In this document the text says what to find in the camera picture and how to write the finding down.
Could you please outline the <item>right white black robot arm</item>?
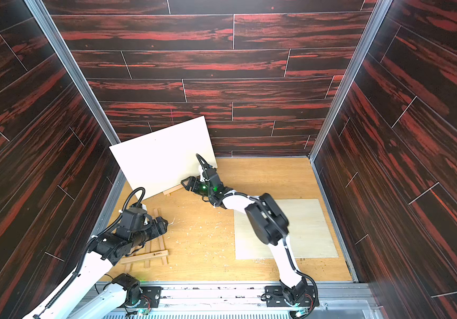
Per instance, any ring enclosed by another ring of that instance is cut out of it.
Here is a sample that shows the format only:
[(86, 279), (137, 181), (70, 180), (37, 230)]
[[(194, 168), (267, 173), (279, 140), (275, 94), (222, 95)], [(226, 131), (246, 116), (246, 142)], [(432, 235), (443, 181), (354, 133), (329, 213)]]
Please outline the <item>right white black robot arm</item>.
[(292, 306), (302, 301), (307, 293), (308, 276), (300, 272), (290, 249), (289, 220), (270, 194), (250, 196), (226, 187), (215, 168), (202, 171), (199, 177), (190, 176), (181, 185), (213, 207), (245, 213), (257, 238), (272, 253), (285, 300)]

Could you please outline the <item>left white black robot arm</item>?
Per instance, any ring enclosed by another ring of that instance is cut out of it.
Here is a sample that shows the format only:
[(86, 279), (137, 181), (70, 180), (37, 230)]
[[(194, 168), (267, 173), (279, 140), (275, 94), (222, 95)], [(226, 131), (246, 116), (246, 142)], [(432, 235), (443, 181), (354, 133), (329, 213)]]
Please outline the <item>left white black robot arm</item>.
[(102, 318), (125, 303), (141, 299), (139, 280), (117, 276), (94, 300), (79, 310), (78, 303), (89, 290), (136, 248), (166, 234), (168, 221), (153, 218), (142, 204), (125, 207), (118, 218), (89, 240), (73, 272), (25, 318)]

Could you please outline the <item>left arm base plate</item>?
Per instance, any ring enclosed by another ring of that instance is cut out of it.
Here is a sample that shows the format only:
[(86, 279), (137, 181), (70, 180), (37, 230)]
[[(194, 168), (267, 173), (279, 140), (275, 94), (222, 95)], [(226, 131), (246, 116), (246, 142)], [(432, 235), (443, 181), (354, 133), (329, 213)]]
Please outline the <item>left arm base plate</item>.
[(126, 295), (126, 308), (151, 309), (159, 306), (162, 297), (162, 287), (132, 287)]

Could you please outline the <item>white wooden board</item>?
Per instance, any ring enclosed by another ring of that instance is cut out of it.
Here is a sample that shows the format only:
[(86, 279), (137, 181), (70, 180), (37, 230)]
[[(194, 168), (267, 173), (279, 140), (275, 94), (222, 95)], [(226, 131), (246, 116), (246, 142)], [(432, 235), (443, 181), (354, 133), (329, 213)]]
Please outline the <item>white wooden board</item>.
[[(297, 259), (337, 258), (338, 253), (318, 199), (278, 199), (289, 220), (292, 252)], [(272, 259), (272, 253), (255, 235), (247, 216), (234, 212), (235, 258)]]
[(200, 154), (217, 167), (203, 116), (110, 146), (130, 187), (146, 189), (145, 199), (199, 175)]

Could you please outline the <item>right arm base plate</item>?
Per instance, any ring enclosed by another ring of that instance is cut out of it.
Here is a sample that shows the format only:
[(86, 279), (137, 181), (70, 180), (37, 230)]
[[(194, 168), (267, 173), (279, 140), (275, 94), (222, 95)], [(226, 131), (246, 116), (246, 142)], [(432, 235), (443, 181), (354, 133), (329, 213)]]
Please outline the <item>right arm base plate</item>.
[(286, 288), (283, 284), (264, 287), (260, 299), (267, 307), (318, 307), (320, 301), (313, 286), (306, 285), (297, 288)]

